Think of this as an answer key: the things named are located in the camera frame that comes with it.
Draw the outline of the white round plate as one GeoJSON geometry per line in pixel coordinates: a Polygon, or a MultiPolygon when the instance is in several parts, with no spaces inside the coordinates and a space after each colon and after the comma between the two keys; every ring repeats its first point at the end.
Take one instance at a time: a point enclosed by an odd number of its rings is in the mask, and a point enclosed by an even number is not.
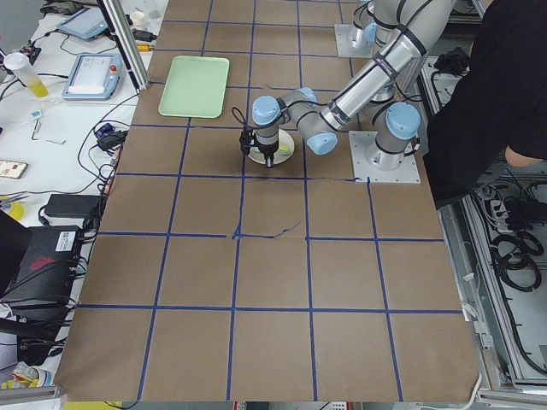
{"type": "MultiPolygon", "coordinates": [[[[278,165],[287,161],[295,150],[295,143],[292,136],[285,130],[279,129],[279,147],[273,154],[273,164],[278,165]]],[[[266,160],[258,148],[251,148],[248,158],[253,162],[265,165],[266,160]]]]}

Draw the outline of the light green plastic tray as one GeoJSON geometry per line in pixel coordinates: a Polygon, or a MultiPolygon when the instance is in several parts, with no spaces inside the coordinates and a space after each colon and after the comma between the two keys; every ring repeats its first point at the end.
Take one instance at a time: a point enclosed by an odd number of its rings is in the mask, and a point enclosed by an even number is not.
{"type": "Polygon", "coordinates": [[[223,109],[230,62],[222,57],[176,56],[159,103],[167,117],[218,118],[223,109]]]}

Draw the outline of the black power adapter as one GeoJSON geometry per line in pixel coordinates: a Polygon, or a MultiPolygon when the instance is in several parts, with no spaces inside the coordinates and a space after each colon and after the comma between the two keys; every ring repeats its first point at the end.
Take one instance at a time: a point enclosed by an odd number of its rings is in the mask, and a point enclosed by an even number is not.
{"type": "Polygon", "coordinates": [[[99,203],[99,196],[52,194],[44,208],[44,213],[53,218],[84,219],[99,203]]]}

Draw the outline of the teach pendant with red button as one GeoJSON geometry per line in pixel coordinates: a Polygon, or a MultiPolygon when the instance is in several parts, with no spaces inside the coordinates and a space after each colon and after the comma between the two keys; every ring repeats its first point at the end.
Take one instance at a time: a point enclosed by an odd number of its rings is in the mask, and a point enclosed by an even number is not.
{"type": "Polygon", "coordinates": [[[62,91],[65,100],[106,100],[121,79],[119,54],[79,55],[62,91]]]}

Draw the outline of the white paper cup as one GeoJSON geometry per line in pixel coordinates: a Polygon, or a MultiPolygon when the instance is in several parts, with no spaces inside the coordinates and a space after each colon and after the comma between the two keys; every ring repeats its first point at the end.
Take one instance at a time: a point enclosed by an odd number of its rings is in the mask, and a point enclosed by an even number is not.
{"type": "Polygon", "coordinates": [[[130,13],[130,20],[132,21],[132,27],[137,30],[147,29],[147,17],[142,11],[135,10],[130,13]]]}

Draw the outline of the person in black shirt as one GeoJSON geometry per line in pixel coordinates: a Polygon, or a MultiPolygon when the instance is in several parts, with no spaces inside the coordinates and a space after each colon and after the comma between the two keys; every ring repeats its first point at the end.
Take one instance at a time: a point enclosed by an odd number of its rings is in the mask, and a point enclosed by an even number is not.
{"type": "Polygon", "coordinates": [[[426,173],[437,208],[508,167],[546,158],[546,3],[494,1],[468,74],[427,124],[426,173]]]}

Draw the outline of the black computer box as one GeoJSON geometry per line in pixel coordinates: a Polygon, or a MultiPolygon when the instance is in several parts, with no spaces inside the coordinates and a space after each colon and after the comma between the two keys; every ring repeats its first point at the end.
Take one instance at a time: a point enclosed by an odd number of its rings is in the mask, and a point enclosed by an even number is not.
{"type": "Polygon", "coordinates": [[[83,231],[76,225],[35,226],[28,231],[30,243],[1,301],[19,307],[67,303],[83,231]]]}

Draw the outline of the smartphone on table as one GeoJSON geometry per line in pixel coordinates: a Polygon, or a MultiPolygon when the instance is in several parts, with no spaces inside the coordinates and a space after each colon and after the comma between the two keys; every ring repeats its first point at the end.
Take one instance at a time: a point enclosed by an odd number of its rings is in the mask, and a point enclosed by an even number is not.
{"type": "Polygon", "coordinates": [[[20,161],[0,160],[0,177],[20,179],[28,169],[28,164],[20,161]]]}

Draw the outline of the bottle with yellow liquid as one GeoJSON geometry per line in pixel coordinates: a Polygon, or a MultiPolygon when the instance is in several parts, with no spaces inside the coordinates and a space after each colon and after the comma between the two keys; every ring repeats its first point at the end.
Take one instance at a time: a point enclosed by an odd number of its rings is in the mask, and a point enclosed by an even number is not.
{"type": "Polygon", "coordinates": [[[46,97],[49,94],[48,89],[33,69],[26,55],[20,52],[12,52],[4,57],[3,64],[36,97],[46,97]]]}

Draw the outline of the aluminium frame post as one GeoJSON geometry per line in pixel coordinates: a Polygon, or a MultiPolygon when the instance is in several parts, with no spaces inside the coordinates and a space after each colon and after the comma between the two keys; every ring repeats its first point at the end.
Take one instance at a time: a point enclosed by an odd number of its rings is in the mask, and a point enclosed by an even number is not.
{"type": "Polygon", "coordinates": [[[150,78],[138,52],[121,2],[118,0],[97,0],[97,6],[114,37],[133,87],[136,91],[147,89],[150,85],[150,78]]]}

